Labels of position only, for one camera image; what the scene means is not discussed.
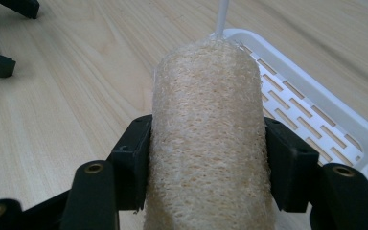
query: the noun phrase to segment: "natural loofah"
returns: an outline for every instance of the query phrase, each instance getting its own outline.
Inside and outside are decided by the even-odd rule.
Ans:
[[[225,40],[156,69],[145,229],[272,229],[261,80]]]

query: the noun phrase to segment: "loofah sponge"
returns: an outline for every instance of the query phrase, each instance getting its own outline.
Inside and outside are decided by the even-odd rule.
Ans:
[[[155,73],[145,229],[272,229],[261,80],[239,46],[207,39]]]

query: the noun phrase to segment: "wooden table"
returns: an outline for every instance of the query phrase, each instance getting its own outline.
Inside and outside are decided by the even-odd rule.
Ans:
[[[0,5],[0,198],[23,208],[70,188],[151,113],[152,70],[215,29],[219,0],[40,0],[37,20]],[[233,0],[227,28],[254,31],[368,120],[368,1]],[[279,228],[307,229],[305,215]],[[122,213],[123,229],[143,216]]]

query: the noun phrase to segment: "slotted white tray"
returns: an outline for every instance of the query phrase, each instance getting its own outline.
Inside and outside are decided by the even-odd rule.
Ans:
[[[368,179],[368,122],[262,37],[241,29],[223,36],[259,63],[264,115],[287,125],[320,153],[320,164],[341,163]]]

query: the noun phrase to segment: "wood grain surface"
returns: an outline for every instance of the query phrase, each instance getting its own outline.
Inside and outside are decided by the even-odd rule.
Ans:
[[[152,71],[215,29],[219,0],[40,0],[37,20],[0,5],[0,198],[24,209],[70,188],[127,125],[151,113]],[[226,28],[254,31],[368,120],[368,0],[233,0]],[[307,229],[307,214],[277,214]],[[141,229],[143,212],[121,214]]]

